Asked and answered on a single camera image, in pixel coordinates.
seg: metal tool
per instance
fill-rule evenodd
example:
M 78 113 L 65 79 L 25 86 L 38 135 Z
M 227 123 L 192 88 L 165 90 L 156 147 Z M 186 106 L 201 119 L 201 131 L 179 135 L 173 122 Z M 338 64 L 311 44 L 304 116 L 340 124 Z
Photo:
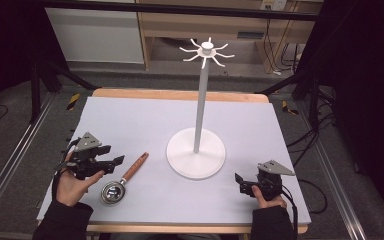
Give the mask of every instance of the metal tool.
M 119 182 L 112 181 L 107 183 L 101 191 L 101 199 L 107 204 L 115 204 L 118 203 L 126 193 L 126 185 L 127 181 L 132 178 L 132 176 L 136 173 L 136 171 L 142 166 L 143 162 L 148 158 L 149 153 L 145 152 L 136 160 L 135 163 L 127 170 L 127 172 L 123 175 Z

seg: black curtain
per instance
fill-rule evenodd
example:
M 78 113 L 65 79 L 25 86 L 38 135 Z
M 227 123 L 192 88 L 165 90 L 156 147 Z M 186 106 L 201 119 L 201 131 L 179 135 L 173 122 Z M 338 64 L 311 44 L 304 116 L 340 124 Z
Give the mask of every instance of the black curtain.
M 0 91 L 30 80 L 38 60 L 48 60 L 68 70 L 46 11 L 34 4 L 0 0 Z M 40 67 L 48 89 L 61 86 L 56 72 Z
M 305 50 L 312 54 L 304 51 L 308 58 L 298 72 L 311 71 L 320 84 L 334 88 L 339 128 L 384 200 L 384 1 L 347 2 L 348 10 L 338 4 L 325 9 L 345 19 L 334 27 L 316 23 Z M 307 93 L 314 79 L 301 80 L 297 87 Z

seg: sleeve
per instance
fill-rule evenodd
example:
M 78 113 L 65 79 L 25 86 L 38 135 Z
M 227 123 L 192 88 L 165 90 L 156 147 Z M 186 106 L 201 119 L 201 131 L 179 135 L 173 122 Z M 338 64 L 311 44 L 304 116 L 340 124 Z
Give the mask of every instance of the sleeve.
M 40 225 L 33 233 L 33 240 L 86 239 L 86 227 L 93 209 L 83 203 L 68 207 L 56 200 L 51 202 Z
M 253 212 L 251 240 L 291 240 L 293 229 L 289 214 L 280 206 Z

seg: hand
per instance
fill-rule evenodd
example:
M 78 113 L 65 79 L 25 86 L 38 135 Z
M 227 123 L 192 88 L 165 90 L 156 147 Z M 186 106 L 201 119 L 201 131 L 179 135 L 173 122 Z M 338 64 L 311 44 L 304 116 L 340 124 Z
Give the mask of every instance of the hand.
M 68 154 L 66 161 L 70 159 L 71 154 Z M 98 182 L 104 176 L 104 171 L 95 173 L 92 177 L 86 180 L 79 180 L 74 177 L 74 173 L 69 169 L 62 169 L 62 174 L 57 188 L 57 201 L 69 207 L 76 203 L 87 193 L 88 188 Z
M 258 206 L 260 208 L 269 208 L 274 206 L 281 206 L 283 208 L 286 208 L 286 202 L 283 200 L 283 198 L 278 195 L 274 197 L 271 201 L 266 201 L 264 199 L 263 194 L 261 193 L 260 189 L 257 186 L 252 186 L 252 192 L 254 193 L 255 198 L 257 199 Z

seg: white pole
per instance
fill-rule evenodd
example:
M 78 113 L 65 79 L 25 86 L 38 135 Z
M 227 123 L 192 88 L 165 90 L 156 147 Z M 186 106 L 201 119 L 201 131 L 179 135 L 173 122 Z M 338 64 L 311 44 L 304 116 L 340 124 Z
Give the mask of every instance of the white pole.
M 195 124 L 195 143 L 193 152 L 199 152 L 199 145 L 201 142 L 201 131 L 202 121 L 204 117 L 205 97 L 207 95 L 207 83 L 208 83 L 208 72 L 210 70 L 209 59 L 204 63 L 206 59 L 202 59 L 202 63 L 205 64 L 204 68 L 201 68 L 201 74 L 199 76 L 199 96 L 198 96 L 198 108 L 196 112 L 196 124 Z

